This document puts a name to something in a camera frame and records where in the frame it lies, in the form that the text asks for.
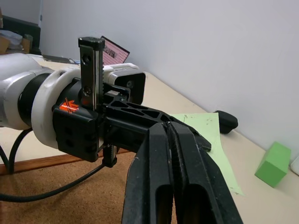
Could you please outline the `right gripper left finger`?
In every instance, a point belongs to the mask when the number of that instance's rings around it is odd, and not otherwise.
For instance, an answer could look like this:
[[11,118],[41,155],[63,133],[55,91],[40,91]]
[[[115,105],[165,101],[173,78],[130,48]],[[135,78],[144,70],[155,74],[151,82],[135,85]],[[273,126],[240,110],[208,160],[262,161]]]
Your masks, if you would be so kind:
[[172,124],[157,123],[146,132],[128,170],[121,224],[171,224]]

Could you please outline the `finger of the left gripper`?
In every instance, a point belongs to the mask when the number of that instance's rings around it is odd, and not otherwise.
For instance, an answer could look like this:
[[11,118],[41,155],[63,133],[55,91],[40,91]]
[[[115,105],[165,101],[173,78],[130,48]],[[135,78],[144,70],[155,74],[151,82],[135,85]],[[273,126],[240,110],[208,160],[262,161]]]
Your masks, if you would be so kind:
[[104,84],[104,122],[106,117],[112,117],[134,121],[138,124],[149,126],[150,128],[156,123],[176,122],[189,128],[201,149],[211,151],[211,143],[193,127],[162,111],[135,104],[131,102],[130,96],[129,88]]
[[150,127],[112,117],[105,120],[105,143],[138,152]]

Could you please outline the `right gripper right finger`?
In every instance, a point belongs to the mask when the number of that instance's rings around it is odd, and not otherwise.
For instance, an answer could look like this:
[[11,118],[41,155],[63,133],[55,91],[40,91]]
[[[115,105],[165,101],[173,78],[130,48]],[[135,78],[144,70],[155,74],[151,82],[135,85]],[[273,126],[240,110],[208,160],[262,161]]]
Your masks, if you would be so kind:
[[170,122],[177,224],[243,224],[218,165],[208,155],[211,144],[193,128]]

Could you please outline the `light green paper note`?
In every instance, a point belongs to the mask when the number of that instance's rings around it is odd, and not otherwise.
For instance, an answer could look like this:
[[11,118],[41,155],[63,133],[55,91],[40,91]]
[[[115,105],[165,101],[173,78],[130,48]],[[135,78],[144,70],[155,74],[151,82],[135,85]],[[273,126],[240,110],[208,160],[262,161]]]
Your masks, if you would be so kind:
[[218,114],[181,113],[172,114],[172,116],[196,129],[196,131],[211,143],[212,149],[208,154],[220,168],[229,190],[236,195],[242,195],[243,192],[237,183],[229,160],[222,149]]

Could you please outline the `wood-framed cork board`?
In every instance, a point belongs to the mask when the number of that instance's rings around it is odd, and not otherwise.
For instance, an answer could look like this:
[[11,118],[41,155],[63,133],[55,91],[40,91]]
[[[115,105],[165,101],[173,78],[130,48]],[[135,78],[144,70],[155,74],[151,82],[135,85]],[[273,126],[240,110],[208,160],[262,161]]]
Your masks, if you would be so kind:
[[[120,224],[128,168],[134,156],[118,155],[113,168],[103,168],[56,196],[30,203],[0,202],[0,224]],[[49,192],[100,164],[101,160],[78,161],[0,176],[0,193],[32,196]]]

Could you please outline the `black round zip case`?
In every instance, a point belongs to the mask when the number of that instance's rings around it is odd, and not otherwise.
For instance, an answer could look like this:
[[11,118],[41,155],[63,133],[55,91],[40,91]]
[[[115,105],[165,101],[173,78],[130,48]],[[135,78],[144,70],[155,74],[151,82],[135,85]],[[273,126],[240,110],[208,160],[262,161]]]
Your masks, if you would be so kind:
[[218,113],[219,116],[219,129],[221,134],[228,134],[238,127],[238,119],[235,116],[219,110],[215,111],[215,113]]

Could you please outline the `laptop with pink screen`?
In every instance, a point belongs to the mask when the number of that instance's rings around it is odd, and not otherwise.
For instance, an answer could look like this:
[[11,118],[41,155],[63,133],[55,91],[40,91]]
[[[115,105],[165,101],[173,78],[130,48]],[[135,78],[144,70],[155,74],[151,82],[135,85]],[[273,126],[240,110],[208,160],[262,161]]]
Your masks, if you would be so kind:
[[124,63],[130,54],[128,50],[104,36],[101,38],[80,37],[78,38],[78,47],[80,50],[79,60],[45,54],[42,56],[44,60],[50,62],[77,64],[84,67],[96,66],[99,63],[101,67]]

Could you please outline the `green rectangular block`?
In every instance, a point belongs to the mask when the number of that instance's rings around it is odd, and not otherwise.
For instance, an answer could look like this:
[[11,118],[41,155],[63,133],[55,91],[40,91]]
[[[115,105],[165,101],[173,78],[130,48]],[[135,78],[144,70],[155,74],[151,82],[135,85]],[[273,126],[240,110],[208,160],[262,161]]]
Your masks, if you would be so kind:
[[264,154],[255,176],[271,187],[276,187],[288,172],[291,150],[274,142]]

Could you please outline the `white rectangular case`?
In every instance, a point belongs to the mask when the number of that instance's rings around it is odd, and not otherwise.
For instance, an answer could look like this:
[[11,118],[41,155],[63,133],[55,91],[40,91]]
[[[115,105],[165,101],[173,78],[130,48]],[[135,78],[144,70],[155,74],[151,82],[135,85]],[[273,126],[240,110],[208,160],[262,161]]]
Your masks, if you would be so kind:
[[290,164],[290,169],[292,172],[299,176],[299,155]]

